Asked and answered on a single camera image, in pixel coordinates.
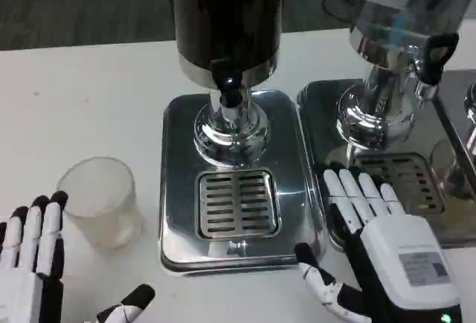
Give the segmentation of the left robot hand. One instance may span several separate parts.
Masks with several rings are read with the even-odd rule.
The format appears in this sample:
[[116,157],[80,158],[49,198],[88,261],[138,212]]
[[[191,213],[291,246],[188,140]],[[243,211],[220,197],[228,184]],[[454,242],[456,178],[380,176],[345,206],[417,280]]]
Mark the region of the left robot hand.
[[38,196],[1,222],[1,321],[60,322],[68,194]]

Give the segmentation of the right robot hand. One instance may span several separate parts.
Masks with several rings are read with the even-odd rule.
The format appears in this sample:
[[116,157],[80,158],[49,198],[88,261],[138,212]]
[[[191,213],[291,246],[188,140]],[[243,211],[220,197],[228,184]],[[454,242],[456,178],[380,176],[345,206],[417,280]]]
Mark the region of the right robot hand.
[[323,172],[327,202],[357,289],[295,245],[302,278],[321,305],[346,322],[461,322],[460,297],[427,219],[408,214],[393,186],[360,172]]

